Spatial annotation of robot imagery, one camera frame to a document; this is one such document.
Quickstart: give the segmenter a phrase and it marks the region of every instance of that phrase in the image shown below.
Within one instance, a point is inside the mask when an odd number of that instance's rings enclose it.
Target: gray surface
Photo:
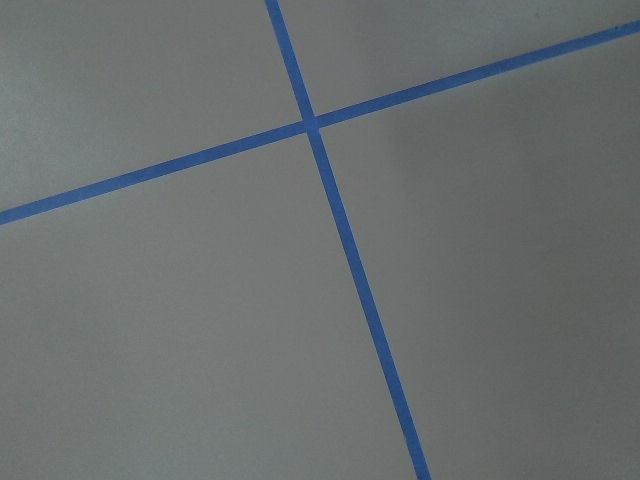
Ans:
[[[0,209],[299,119],[260,0],[0,12]]]
[[[304,137],[0,229],[0,478],[412,478]]]
[[[282,0],[317,113],[640,19],[630,0]]]
[[[323,131],[435,479],[640,478],[638,58]]]

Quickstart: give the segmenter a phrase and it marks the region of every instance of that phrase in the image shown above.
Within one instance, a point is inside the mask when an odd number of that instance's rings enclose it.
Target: blue grid line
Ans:
[[[344,122],[362,115],[384,110],[402,103],[433,95],[444,90],[450,90],[467,83],[475,82],[494,75],[505,73],[518,68],[565,55],[577,50],[596,46],[611,40],[640,33],[640,20],[603,30],[585,37],[576,38],[550,47],[535,50],[530,53],[507,58],[483,67],[474,68],[445,78],[433,80],[405,90],[383,95],[365,102],[340,108],[314,117],[318,128],[323,128],[339,122]],[[56,208],[71,205],[98,195],[126,188],[137,183],[146,182],[154,178],[178,172],[187,168],[208,163],[236,153],[258,148],[269,143],[278,142],[286,138],[305,132],[303,122],[292,123],[282,127],[267,130],[239,140],[218,145],[216,147],[192,153],[183,157],[168,160],[163,163],[108,178],[100,182],[85,185],[67,192],[35,200],[23,205],[0,211],[0,225],[22,220],[33,215],[47,212]]]
[[[391,354],[391,348],[389,347],[389,342],[387,341],[387,336],[384,333],[380,315],[378,314],[378,308],[376,307],[373,293],[371,292],[371,287],[367,280],[367,275],[365,273],[362,260],[360,259],[360,254],[358,253],[358,247],[353,236],[353,231],[349,225],[347,212],[344,208],[342,198],[340,197],[340,191],[331,168],[331,162],[329,161],[327,150],[325,149],[324,142],[322,141],[322,135],[320,134],[317,118],[313,113],[309,94],[305,87],[298,61],[296,60],[293,45],[289,38],[289,33],[287,32],[287,26],[282,16],[282,12],[280,11],[278,1],[265,0],[265,3],[267,5],[267,10],[269,12],[269,17],[271,18],[276,38],[278,39],[278,45],[291,81],[291,87],[298,103],[300,114],[302,115],[302,121],[307,130],[307,137],[311,144],[311,150],[313,151],[313,156],[318,167],[318,173],[320,174],[322,186],[324,187],[327,200],[329,201],[329,206],[338,229],[338,234],[340,235],[342,248],[344,249],[344,253],[347,257],[347,262],[349,264],[349,269],[351,270],[353,282],[355,283],[358,298],[360,299],[360,304],[364,311],[367,325],[369,326],[371,338],[378,355],[378,360],[382,367],[384,378],[387,382],[389,393],[391,394],[391,399],[400,422],[400,427],[402,428],[402,433],[404,434],[416,477],[418,480],[431,480],[427,460],[424,452],[422,451],[422,446],[420,445],[420,437],[418,436],[418,432],[416,431],[416,427],[413,423],[411,410],[409,409],[409,404],[407,403],[407,399],[402,388],[400,376],[398,375],[398,370],[393,360],[393,355]]]

